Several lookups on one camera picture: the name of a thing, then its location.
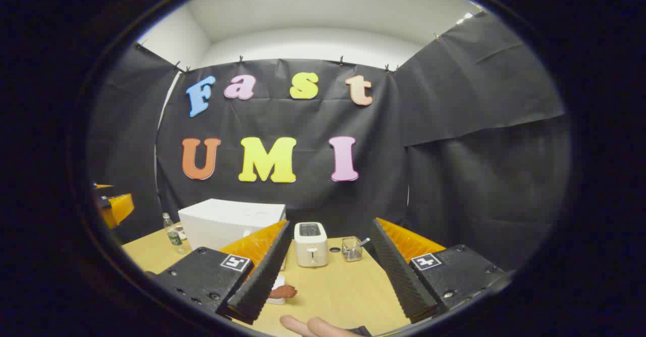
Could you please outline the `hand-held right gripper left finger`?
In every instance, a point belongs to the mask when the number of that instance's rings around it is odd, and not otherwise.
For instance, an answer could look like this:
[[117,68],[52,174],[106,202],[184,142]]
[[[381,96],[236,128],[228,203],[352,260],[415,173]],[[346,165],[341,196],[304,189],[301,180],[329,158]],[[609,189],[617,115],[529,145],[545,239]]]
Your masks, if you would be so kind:
[[196,247],[150,276],[189,309],[252,324],[272,293],[292,231],[288,220],[280,220],[219,250]]

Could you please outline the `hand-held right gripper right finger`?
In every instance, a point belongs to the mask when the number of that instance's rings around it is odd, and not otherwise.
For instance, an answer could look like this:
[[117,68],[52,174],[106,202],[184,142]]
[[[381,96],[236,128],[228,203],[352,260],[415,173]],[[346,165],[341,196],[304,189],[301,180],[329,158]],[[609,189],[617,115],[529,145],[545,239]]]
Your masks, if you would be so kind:
[[370,240],[413,323],[471,302],[507,275],[464,244],[446,248],[381,218],[372,221]]

